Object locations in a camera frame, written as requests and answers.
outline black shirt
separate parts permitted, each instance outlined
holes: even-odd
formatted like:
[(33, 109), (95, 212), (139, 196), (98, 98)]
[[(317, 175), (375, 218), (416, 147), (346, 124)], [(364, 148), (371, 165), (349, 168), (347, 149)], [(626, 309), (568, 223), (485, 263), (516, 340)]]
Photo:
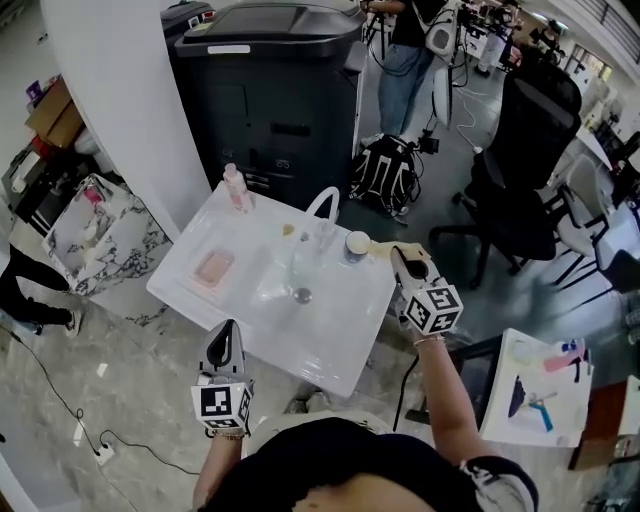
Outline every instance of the black shirt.
[(494, 23), (489, 27), (489, 30), (506, 41), (507, 36), (512, 32), (512, 28), (508, 25), (513, 23), (513, 14), (506, 7), (500, 7), (495, 10), (493, 19)]
[[(393, 31), (391, 42), (393, 44), (424, 48), (425, 33), (418, 21), (416, 12), (413, 10), (411, 0), (398, 1), (402, 2), (405, 7), (404, 11), (396, 17), (396, 28)], [(416, 0), (416, 5), (418, 9), (420, 9), (423, 21), (428, 25), (438, 12), (440, 12), (442, 3), (437, 0)]]
[(436, 512), (534, 512), (535, 485), (514, 462), (480, 457), (453, 466), (428, 444), (376, 435), (339, 418), (284, 430), (223, 478), (205, 512), (289, 512), (307, 493), (358, 474), (401, 485)]
[(542, 52), (538, 50), (540, 51), (540, 54), (545, 55), (549, 58), (553, 55), (553, 52), (558, 47), (558, 41), (556, 41), (555, 39), (551, 39), (546, 34), (546, 31), (544, 30), (540, 30), (536, 28), (531, 32), (531, 34), (529, 34), (529, 36), (531, 37), (531, 39), (533, 39), (534, 43), (538, 44), (540, 41), (542, 41), (545, 45), (549, 47), (549, 49), (546, 52)]

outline sink basin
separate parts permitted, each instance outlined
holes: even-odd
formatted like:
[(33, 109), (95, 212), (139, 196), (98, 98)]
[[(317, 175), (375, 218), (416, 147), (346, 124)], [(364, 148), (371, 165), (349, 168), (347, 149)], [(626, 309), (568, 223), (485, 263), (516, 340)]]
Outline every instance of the sink basin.
[[(371, 351), (395, 280), (388, 261), (343, 254), (349, 231), (336, 226), (322, 266), (296, 288), (290, 263), (304, 212), (256, 195), (256, 211), (236, 214), (219, 186), (152, 276), (148, 289), (205, 329), (226, 318), (244, 349), (315, 385), (349, 396)], [(284, 236), (283, 226), (296, 226)], [(235, 256), (215, 289), (190, 276), (212, 250)]]

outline black pants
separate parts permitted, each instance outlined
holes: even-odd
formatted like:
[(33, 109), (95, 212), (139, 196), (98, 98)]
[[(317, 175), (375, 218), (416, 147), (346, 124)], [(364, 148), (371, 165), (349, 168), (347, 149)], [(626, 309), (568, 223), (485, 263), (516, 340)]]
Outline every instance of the black pants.
[(65, 325), (71, 322), (68, 309), (52, 308), (27, 299), (22, 295), (16, 277), (41, 284), (58, 291), (67, 291), (69, 283), (51, 267), (32, 260), (11, 246), (11, 260), (0, 276), (0, 308), (18, 322)]

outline person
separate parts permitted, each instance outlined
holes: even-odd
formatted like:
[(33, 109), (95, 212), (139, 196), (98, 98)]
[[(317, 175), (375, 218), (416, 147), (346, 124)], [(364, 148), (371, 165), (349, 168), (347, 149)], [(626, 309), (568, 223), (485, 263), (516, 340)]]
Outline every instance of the person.
[[(481, 439), (443, 338), (414, 336), (435, 449), (407, 435), (377, 435), (374, 422), (324, 417), (279, 429), (241, 460), (240, 436), (219, 431), (195, 486), (194, 507), (201, 512), (536, 511), (531, 478)], [(287, 416), (313, 415), (282, 418)], [(268, 421), (255, 429), (252, 442), (264, 438)]]
[(534, 59), (552, 61), (555, 52), (560, 47), (561, 33), (562, 29), (555, 20), (550, 20), (549, 25), (543, 30), (539, 28), (532, 30), (527, 41), (525, 41), (524, 62)]
[[(429, 0), (417, 2), (428, 3)], [(416, 95), (434, 55), (425, 47), (425, 33), (411, 0), (364, 1), (360, 6), (365, 12), (397, 15), (389, 53), (383, 62), (379, 62), (382, 67), (378, 87), (381, 133), (362, 139), (362, 145), (368, 146), (381, 134), (399, 137), (407, 130), (413, 117)]]
[(500, 57), (513, 29), (520, 26), (520, 21), (516, 19), (518, 8), (516, 0), (505, 0), (501, 7), (494, 10), (493, 23), (489, 25), (487, 44), (482, 51), (478, 65), (475, 67), (475, 71), (479, 75), (485, 78), (491, 76), (491, 71), (500, 62)]
[(80, 311), (53, 308), (27, 299), (20, 290), (17, 277), (41, 284), (52, 290), (69, 292), (69, 284), (51, 267), (32, 260), (21, 253), (0, 234), (0, 309), (18, 322), (30, 322), (38, 326), (63, 325), (66, 334), (74, 338), (80, 331)]

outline black backpack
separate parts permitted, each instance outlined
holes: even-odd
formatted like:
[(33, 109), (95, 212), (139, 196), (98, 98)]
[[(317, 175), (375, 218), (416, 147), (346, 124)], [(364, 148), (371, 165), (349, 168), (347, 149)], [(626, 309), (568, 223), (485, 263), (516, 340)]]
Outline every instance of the black backpack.
[(398, 215), (408, 201), (420, 196), (415, 153), (412, 146), (391, 135), (368, 145), (351, 163), (349, 198), (361, 199), (391, 217)]

